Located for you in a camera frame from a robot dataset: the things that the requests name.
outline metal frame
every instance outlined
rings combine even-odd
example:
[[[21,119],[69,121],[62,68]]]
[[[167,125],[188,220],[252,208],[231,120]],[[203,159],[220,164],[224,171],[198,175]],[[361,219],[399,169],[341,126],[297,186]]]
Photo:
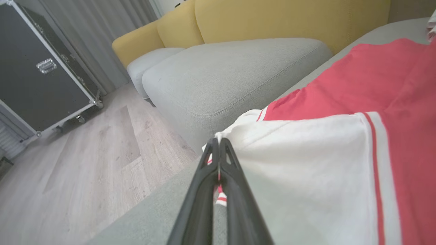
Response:
[[[13,0],[0,0],[0,5],[7,4],[12,7],[14,7],[15,11],[21,16],[21,18],[26,22],[27,26],[33,31],[33,33],[37,36],[39,41],[44,45],[44,47],[50,52],[50,54],[55,58],[55,60],[59,63],[59,65],[67,72],[67,74],[70,76],[70,78],[74,81],[74,83],[82,90],[82,92],[86,95],[86,97],[89,99],[89,104],[84,106],[83,108],[79,109],[78,111],[70,114],[69,116],[65,117],[64,119],[58,121],[57,123],[53,124],[52,126],[46,128],[43,132],[36,131],[34,128],[32,128],[29,124],[27,124],[19,115],[17,115],[9,106],[7,106],[3,101],[0,100],[0,104],[3,105],[9,112],[11,112],[20,122],[22,122],[26,127],[28,127],[35,135],[27,140],[25,140],[25,143],[30,143],[34,141],[36,138],[41,136],[41,134],[56,128],[57,126],[62,125],[66,121],[77,117],[85,110],[93,107],[94,105],[102,108],[102,104],[99,101],[99,94],[100,90],[97,91],[97,96],[94,98],[84,87],[83,85],[77,80],[77,78],[71,73],[71,71],[68,69],[68,67],[64,64],[62,58],[58,56],[58,54],[51,48],[51,46],[47,43],[47,41],[41,36],[41,34],[38,32],[38,30],[33,26],[31,21],[27,18],[27,16],[23,13],[23,11],[17,6],[17,4]]]

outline sofa seam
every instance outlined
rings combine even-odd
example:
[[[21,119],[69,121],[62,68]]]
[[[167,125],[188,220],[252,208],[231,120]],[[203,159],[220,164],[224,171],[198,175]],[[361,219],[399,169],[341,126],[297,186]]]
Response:
[[[245,101],[245,100],[247,99],[247,97],[249,97],[252,93],[254,93],[255,91],[259,90],[261,87],[263,87],[265,84],[269,83],[272,79],[274,79],[274,78],[277,77],[278,75],[282,74],[286,69],[288,69],[288,68],[291,67],[292,65],[296,64],[297,62],[301,61],[302,59],[306,58],[307,56],[309,56],[310,54],[312,54],[313,52],[315,52],[316,50],[318,50],[321,46],[323,46],[323,44],[324,44],[324,43],[320,41],[320,43],[318,44],[318,46],[315,47],[314,49],[312,49],[309,53],[307,53],[306,55],[300,57],[298,60],[294,61],[293,63],[289,64],[286,68],[284,68],[284,69],[281,70],[279,73],[277,73],[277,74],[275,74],[274,76],[272,76],[270,79],[268,79],[268,80],[267,80],[266,82],[264,82],[263,84],[259,85],[259,87],[257,87],[257,88],[254,89],[253,91],[251,91],[249,94],[245,95],[243,98],[241,98],[240,100],[236,101],[233,105],[230,105],[229,107],[227,107],[227,108],[225,108],[225,109],[222,109],[221,111],[215,112],[214,114],[211,114],[211,115],[198,115],[198,114],[195,114],[195,113],[189,111],[188,108],[183,107],[183,106],[180,106],[180,104],[179,104],[179,107],[185,109],[185,110],[186,110],[186,113],[188,113],[188,114],[190,114],[190,115],[192,115],[192,116],[195,116],[195,117],[197,117],[197,118],[206,118],[206,117],[212,118],[212,117],[214,117],[214,116],[216,116],[216,115],[219,115],[219,114],[221,114],[221,113],[223,113],[223,112],[226,112],[226,111],[230,110],[232,107],[234,107],[235,105],[237,105],[237,104],[239,104],[239,103]],[[164,93],[165,95],[167,95],[167,96],[170,98],[170,100],[174,102],[174,100],[171,98],[171,96],[170,96],[167,92],[162,91],[162,90],[161,90],[161,92]]]

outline gray fabric upholstery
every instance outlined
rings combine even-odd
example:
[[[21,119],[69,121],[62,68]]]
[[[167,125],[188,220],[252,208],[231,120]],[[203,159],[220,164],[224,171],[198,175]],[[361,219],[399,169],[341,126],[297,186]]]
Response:
[[[400,38],[407,38],[420,44],[429,44],[426,39],[426,25],[428,20],[429,18],[404,20],[374,29],[341,50],[330,60],[284,92],[279,98],[288,95],[292,91],[306,87],[311,81],[321,75],[323,71],[330,68],[333,63],[348,54],[357,44],[386,44]]]
[[[332,56],[306,38],[204,44],[144,73],[160,113],[196,151],[242,113],[261,109]]]
[[[427,18],[392,23],[366,34],[313,71],[284,95],[306,86],[359,43],[385,44],[398,38],[409,38],[426,44],[424,32],[426,21]],[[164,244],[170,234],[197,164],[198,160],[155,190],[127,214],[98,234],[90,244]],[[244,168],[244,173],[276,244],[287,244],[286,241],[289,237],[293,237],[293,240],[297,241],[300,234],[303,233],[302,231],[310,229],[309,224],[300,224],[298,227],[284,225],[286,218],[299,215],[298,200],[282,193],[280,187],[256,176],[249,169]],[[285,205],[279,205],[278,208],[271,206],[274,204]],[[216,219],[214,220],[214,244],[226,244],[225,209],[217,207],[214,217]],[[313,233],[311,239],[311,241],[304,240],[305,244],[323,243],[322,237],[316,233]]]
[[[127,73],[142,98],[148,98],[142,85],[142,75],[144,75],[144,72],[182,50],[184,50],[184,48],[159,48],[142,55],[127,66]]]

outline red stripe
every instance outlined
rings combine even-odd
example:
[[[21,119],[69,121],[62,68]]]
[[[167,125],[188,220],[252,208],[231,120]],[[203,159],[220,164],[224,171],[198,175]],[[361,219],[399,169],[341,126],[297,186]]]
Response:
[[[371,126],[372,135],[372,165],[374,168],[374,184],[375,184],[375,198],[377,201],[377,221],[378,221],[378,244],[385,245],[385,228],[383,221],[383,204],[382,195],[380,193],[380,181],[378,179],[378,163],[377,163],[377,141],[375,135],[375,127],[368,114],[364,113],[366,119]]]
[[[259,119],[260,119],[260,116],[262,115],[262,112],[263,112],[263,109],[262,109],[262,111],[260,111],[260,113],[259,113],[259,116],[257,117],[257,120],[256,120],[256,122],[257,122],[257,121],[259,121]]]

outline sofa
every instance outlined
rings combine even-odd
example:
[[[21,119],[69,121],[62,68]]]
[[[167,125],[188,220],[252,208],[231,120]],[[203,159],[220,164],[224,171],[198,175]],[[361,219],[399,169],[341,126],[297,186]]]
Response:
[[[370,31],[343,48],[275,99],[307,86],[334,62],[343,58],[357,44],[386,44],[400,38],[408,38],[417,43],[428,44],[425,29],[427,21],[428,18],[405,20],[387,24]],[[165,244],[198,161],[199,159],[176,174],[163,186],[156,189],[136,207],[132,208],[104,231],[97,234],[89,243],[92,245]],[[268,186],[259,176],[249,170],[244,169],[244,173],[274,242],[276,244],[301,244],[301,241],[298,241],[298,234],[302,227],[284,227],[283,223],[286,221],[281,217],[283,212],[271,208],[271,205],[276,202],[283,203],[288,201],[286,197],[277,194],[268,195],[266,190],[274,187]],[[226,209],[221,205],[216,205],[214,213],[214,244],[226,244],[226,234]],[[314,236],[312,242],[312,244],[322,244],[322,242],[316,240],[316,236]]]
[[[112,47],[139,94],[200,154],[388,12],[388,0],[188,0]]]

